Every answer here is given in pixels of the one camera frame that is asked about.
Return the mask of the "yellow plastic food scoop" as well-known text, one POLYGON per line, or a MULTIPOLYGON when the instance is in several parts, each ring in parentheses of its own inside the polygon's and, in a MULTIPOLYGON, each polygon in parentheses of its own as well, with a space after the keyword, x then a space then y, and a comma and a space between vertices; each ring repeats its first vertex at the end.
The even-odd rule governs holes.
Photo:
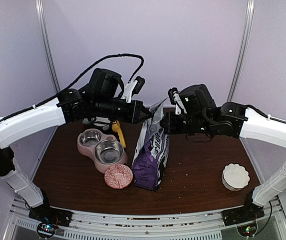
POLYGON ((124 149, 126 149, 126 142, 125 142, 125 138, 124 138, 124 135, 123 135, 123 131, 122 131, 122 129, 121 129, 120 122, 117 121, 117 120, 116 120, 116 121, 113 121, 113 122, 112 122, 112 125, 111 125, 111 128, 112 128, 112 131, 113 131, 114 133, 117 133, 121 145, 123 146, 124 149))

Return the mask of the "purple puppy food bag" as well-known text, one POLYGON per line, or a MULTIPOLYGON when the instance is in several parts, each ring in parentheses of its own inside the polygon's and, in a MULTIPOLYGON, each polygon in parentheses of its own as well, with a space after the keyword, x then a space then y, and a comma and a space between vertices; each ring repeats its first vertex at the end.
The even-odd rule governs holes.
POLYGON ((162 100, 150 107, 152 117, 143 121, 131 166, 134 184, 150 191, 158 190, 169 155, 170 138, 160 126, 163 104, 162 100))

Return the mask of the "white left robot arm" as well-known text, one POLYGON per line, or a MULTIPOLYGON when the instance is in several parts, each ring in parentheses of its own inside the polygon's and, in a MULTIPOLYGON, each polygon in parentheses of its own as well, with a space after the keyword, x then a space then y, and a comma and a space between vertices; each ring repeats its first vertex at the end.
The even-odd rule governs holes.
POLYGON ((67 88, 43 104, 0 118, 0 177, 35 208, 38 217, 44 222, 52 221, 54 209, 47 203, 45 193, 15 164, 10 145, 39 131, 93 117, 142 122, 152 114, 132 96, 140 92, 144 83, 145 79, 138 76, 124 84, 120 74, 97 68, 81 89, 67 88))

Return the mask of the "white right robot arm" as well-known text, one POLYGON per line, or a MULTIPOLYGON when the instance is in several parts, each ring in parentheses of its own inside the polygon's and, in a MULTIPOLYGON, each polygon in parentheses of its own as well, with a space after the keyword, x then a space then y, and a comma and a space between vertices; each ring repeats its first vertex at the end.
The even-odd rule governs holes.
MULTIPOLYGON (((166 113, 162 127, 170 135, 205 134, 209 139, 223 135, 232 138, 255 139, 286 148, 286 120, 267 115, 247 104, 226 102, 216 106, 204 84, 181 91, 168 90, 175 111, 166 113)), ((239 209, 239 217, 249 221, 273 197, 286 189, 286 161, 267 181, 254 188, 248 202, 239 209)))

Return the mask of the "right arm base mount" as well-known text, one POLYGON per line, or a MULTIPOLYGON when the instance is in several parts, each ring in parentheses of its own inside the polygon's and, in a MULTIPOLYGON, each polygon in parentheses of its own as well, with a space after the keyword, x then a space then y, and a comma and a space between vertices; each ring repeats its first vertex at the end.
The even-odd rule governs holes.
POLYGON ((225 226, 254 221, 264 216, 264 208, 253 203, 253 190, 246 195, 243 206, 222 211, 225 226))

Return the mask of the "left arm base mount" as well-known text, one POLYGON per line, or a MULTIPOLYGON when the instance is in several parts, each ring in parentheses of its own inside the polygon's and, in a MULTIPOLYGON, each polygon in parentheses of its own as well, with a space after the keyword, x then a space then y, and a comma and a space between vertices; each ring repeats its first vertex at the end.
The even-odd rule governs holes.
POLYGON ((43 204, 38 207, 30 207, 29 218, 39 220, 46 224, 68 227, 72 218, 72 212, 51 207, 45 191, 41 189, 41 193, 43 196, 43 204))

